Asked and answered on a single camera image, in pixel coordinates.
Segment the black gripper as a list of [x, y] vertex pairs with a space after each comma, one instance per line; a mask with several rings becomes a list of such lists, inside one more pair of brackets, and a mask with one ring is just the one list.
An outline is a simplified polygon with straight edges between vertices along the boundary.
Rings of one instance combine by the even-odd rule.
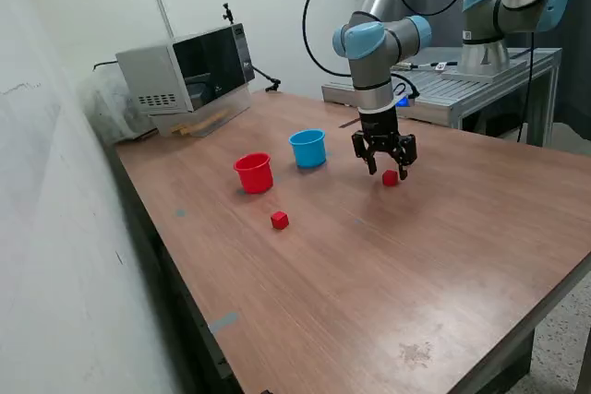
[[408, 175], [405, 168], [417, 159], [416, 137], [413, 134], [398, 135], [395, 106], [375, 113], [359, 112], [359, 117], [363, 132], [356, 131], [352, 135], [352, 143], [356, 156], [365, 162], [369, 174], [375, 173], [375, 159], [365, 140], [373, 149], [394, 149], [392, 158], [398, 165], [399, 178], [405, 180]]

